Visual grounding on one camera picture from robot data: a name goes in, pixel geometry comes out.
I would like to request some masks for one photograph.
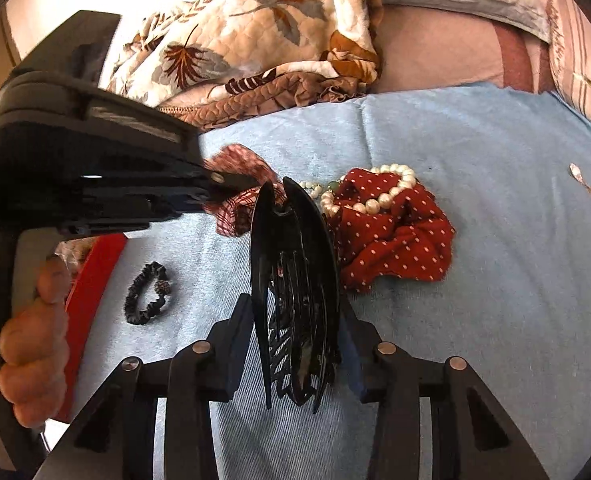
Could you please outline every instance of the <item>bed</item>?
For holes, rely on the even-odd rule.
[[[414,356],[464,356],[523,432],[551,480],[573,478],[591,455],[591,123],[553,93],[491,84],[389,92],[292,108],[213,130],[205,155],[240,142],[297,181],[354,167],[416,170],[457,230],[438,283],[382,277],[351,296],[359,317]],[[128,235],[86,345],[79,410],[122,358],[173,356],[250,291],[249,238],[216,235],[207,215]],[[122,303],[141,267],[164,264],[174,292],[146,326]],[[375,407],[352,397],[341,372],[320,412],[287,399],[264,407],[256,344],[229,404],[211,407],[223,479],[365,478]],[[156,479],[162,479],[160,403]],[[431,477],[423,418],[423,479]]]

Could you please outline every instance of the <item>floral blanket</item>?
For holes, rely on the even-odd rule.
[[[202,129],[355,97],[377,78],[382,12],[380,0],[182,2],[144,20],[108,89]]]

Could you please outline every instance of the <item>quilted blanket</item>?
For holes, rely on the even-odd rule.
[[[202,129],[359,96],[377,78],[382,12],[381,0],[182,2],[144,20],[108,89]]]

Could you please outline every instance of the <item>person's fingers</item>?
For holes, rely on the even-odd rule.
[[[71,287],[71,274],[62,258],[51,257],[41,267],[36,288],[45,303],[63,303]]]
[[[56,378],[64,373],[69,350],[63,342],[54,355],[23,366],[5,364],[0,369],[0,392],[12,404],[37,399],[53,388]]]
[[[25,404],[15,404],[13,413],[16,420],[25,428],[37,428],[44,424],[48,418],[54,417],[62,403],[66,393],[66,381],[64,375],[53,384],[52,388],[44,395]]]
[[[2,327],[0,356],[15,366],[49,357],[64,340],[67,322],[62,304],[34,300],[28,309]]]

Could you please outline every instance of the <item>light blue cloth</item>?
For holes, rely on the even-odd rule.
[[[574,162],[591,184],[585,120],[551,94],[482,85],[295,108],[202,137],[205,155],[231,142],[296,180],[393,162],[414,168],[457,229],[453,264],[441,283],[376,280],[371,294],[352,298],[356,313],[414,356],[464,356],[551,480],[575,476],[591,455],[591,196],[569,175]],[[77,409],[123,357],[174,355],[250,291],[248,236],[214,231],[213,218],[195,215],[134,234],[93,324]],[[124,296],[152,260],[167,267],[173,299],[148,325],[128,325]],[[360,405],[342,373],[317,415],[288,399],[268,412],[254,341],[236,398],[213,404],[212,419],[223,479],[366,476],[375,406]],[[158,430],[162,478],[160,420]]]

